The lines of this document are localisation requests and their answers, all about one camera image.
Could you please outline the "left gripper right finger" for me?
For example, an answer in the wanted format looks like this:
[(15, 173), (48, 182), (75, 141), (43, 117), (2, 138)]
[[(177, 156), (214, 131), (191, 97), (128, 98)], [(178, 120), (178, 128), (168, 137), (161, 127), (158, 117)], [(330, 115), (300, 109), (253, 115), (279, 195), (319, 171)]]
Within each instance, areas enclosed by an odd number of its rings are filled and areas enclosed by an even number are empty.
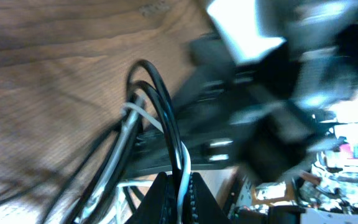
[(230, 224), (198, 172), (190, 175), (186, 195), (186, 222), (190, 224)]

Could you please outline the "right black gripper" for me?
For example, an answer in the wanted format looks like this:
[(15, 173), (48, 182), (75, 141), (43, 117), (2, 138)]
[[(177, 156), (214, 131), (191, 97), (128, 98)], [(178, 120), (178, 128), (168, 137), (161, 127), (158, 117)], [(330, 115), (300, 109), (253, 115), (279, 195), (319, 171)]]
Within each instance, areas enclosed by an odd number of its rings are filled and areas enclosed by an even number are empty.
[(257, 180), (273, 182), (309, 169), (312, 154), (337, 147), (329, 125), (313, 121), (291, 97), (301, 64), (289, 59), (287, 45), (245, 67), (234, 64), (216, 33), (192, 40), (189, 51), (196, 68), (175, 96), (148, 60), (137, 60), (129, 75), (143, 68), (151, 76), (169, 148), (183, 142), (195, 167), (245, 164)]

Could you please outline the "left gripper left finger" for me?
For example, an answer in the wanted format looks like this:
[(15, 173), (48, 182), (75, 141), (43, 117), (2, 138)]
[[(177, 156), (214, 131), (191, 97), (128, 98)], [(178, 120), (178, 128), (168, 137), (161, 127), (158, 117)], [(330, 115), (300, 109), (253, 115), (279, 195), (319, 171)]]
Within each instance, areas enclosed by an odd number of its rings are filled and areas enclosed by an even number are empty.
[(170, 175), (160, 172), (126, 224), (170, 224), (176, 222), (177, 201), (173, 180)]

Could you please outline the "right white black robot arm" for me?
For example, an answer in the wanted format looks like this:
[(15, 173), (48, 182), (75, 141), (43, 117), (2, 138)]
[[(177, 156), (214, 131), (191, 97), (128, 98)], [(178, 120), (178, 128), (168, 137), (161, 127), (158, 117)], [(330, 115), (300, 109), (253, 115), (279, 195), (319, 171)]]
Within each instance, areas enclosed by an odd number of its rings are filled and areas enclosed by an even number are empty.
[(293, 177), (358, 123), (358, 1), (201, 1), (213, 31), (172, 103), (194, 170)]

